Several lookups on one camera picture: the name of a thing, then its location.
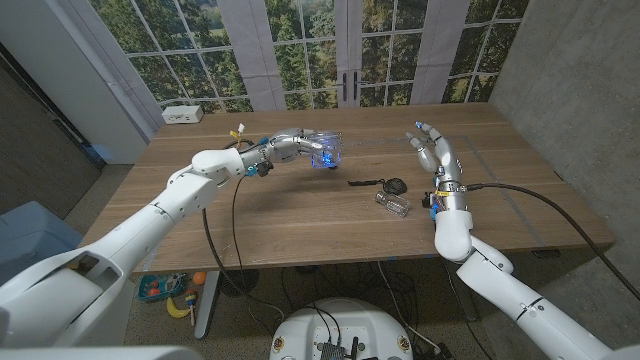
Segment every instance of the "white box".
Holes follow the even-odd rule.
[[[167,124],[193,124],[202,119],[202,109],[197,106],[168,106],[162,112],[164,122]]]

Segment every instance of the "wooden table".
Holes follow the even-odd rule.
[[[236,202],[236,234],[247,268],[431,257],[434,227],[420,200],[433,189],[432,175],[419,165],[406,131],[414,122],[434,126],[460,158],[467,184],[500,181],[525,186],[556,201],[599,245],[614,237],[582,199],[489,104],[402,106],[205,116],[199,124],[164,126],[133,167],[84,238],[91,243],[166,186],[168,177],[190,164],[200,150],[233,140],[238,123],[245,137],[259,140],[278,130],[304,127],[341,131],[345,149],[337,170],[314,169],[308,158],[275,164],[264,178],[246,178]],[[411,210],[399,218],[374,201],[381,186],[350,187],[347,180],[399,177]],[[225,266],[238,268],[231,233],[228,184],[209,206],[211,234]],[[472,233],[500,250],[522,251],[584,246],[582,238],[550,207],[520,193],[483,189],[467,195]],[[136,272],[217,270],[199,214],[167,236]]]

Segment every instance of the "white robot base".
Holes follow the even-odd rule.
[[[358,359],[411,360],[413,352],[409,336],[402,325],[381,309],[349,298],[330,298],[315,302],[315,306],[331,329],[313,308],[302,308],[285,320],[271,343],[271,360]]]

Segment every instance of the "white robotic arm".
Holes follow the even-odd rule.
[[[122,290],[136,265],[230,179],[265,176],[273,162],[322,151],[311,130],[288,129],[247,150],[205,150],[167,188],[100,240],[45,259],[0,287],[0,347],[73,346]]]
[[[426,170],[435,170],[436,250],[447,260],[463,263],[457,274],[470,288],[513,319],[550,359],[603,359],[612,350],[577,322],[513,276],[513,265],[498,250],[469,233],[471,213],[464,200],[462,167],[447,139],[433,127],[416,123],[435,143],[433,155],[407,133]]]

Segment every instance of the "table leg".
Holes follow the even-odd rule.
[[[451,283],[453,284],[453,287],[456,288],[458,297],[460,297],[460,303],[462,304],[462,311],[464,312],[464,316],[466,316],[468,321],[478,320],[478,313],[476,311],[476,307],[473,305],[473,300],[471,300],[471,292],[469,291],[469,287],[465,283],[463,283],[456,274],[456,271],[458,271],[460,265],[454,264],[450,261],[445,261],[444,264],[449,269],[449,273],[451,274]]]
[[[197,318],[194,335],[196,339],[202,340],[209,332],[211,316],[213,315],[213,304],[216,301],[216,289],[220,279],[219,271],[208,271],[207,280],[204,282],[204,289],[200,295],[200,306],[197,309]]]

